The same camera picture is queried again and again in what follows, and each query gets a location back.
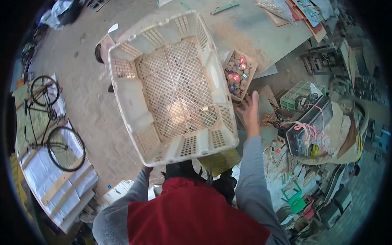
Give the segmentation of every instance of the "green plastic chair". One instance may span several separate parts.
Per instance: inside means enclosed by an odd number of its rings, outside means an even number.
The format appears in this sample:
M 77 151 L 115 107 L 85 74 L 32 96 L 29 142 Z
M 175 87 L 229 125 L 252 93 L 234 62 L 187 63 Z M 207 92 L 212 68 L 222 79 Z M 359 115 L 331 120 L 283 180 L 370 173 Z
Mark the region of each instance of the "green plastic chair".
M 298 190 L 294 188 L 294 190 L 297 192 L 294 194 L 291 198 L 289 198 L 285 191 L 282 189 L 283 195 L 285 196 L 286 199 L 282 198 L 283 201 L 287 202 L 290 205 L 291 210 L 297 214 L 301 212 L 302 209 L 305 208 L 306 203 L 304 199 L 301 198 L 302 195 L 302 190 L 299 187 L 297 181 L 294 180 L 295 185 L 298 187 Z

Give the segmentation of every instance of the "hand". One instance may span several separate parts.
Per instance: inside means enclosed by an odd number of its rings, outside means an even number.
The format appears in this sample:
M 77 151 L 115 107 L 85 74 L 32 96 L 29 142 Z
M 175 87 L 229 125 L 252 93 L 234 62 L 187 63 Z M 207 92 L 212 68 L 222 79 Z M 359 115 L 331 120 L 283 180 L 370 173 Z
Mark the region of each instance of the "hand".
M 147 167 L 146 165 L 143 165 L 143 169 L 147 172 L 147 173 L 151 173 L 151 171 L 154 169 L 153 167 Z
M 257 91 L 253 91 L 252 99 L 249 95 L 245 97 L 246 101 L 243 100 L 245 110 L 241 110 L 237 107 L 237 111 L 242 114 L 244 118 L 245 126 L 248 131 L 248 139 L 260 135 L 260 124 L 259 124 L 259 94 Z

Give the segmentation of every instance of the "green plastic crate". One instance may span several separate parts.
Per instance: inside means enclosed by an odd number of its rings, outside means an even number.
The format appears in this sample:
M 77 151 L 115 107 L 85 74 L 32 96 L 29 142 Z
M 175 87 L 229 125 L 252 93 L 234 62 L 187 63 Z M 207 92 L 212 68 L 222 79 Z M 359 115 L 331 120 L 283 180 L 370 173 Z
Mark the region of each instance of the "green plastic crate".
M 324 85 L 316 85 L 323 95 L 326 94 Z M 283 110 L 294 111 L 294 103 L 299 96 L 308 96 L 310 94 L 310 82 L 301 81 L 290 89 L 285 95 L 280 98 L 280 107 Z

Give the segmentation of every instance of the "red vest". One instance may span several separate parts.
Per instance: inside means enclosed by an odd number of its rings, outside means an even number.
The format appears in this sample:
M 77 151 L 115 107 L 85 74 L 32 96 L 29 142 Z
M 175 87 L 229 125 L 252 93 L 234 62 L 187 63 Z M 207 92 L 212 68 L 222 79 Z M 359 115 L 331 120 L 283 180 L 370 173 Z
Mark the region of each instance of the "red vest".
M 270 232 L 208 184 L 170 178 L 151 201 L 128 205 L 129 244 L 265 244 Z

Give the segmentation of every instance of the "colorful number sticker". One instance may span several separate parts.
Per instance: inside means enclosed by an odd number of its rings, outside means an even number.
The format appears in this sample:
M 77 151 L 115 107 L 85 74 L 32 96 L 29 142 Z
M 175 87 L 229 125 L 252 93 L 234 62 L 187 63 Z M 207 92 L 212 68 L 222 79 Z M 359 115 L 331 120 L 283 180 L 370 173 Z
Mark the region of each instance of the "colorful number sticker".
M 233 76 L 233 80 L 234 80 L 234 81 L 239 81 L 239 80 L 240 80 L 240 76 L 239 76 L 238 74 L 235 74 L 235 75 Z

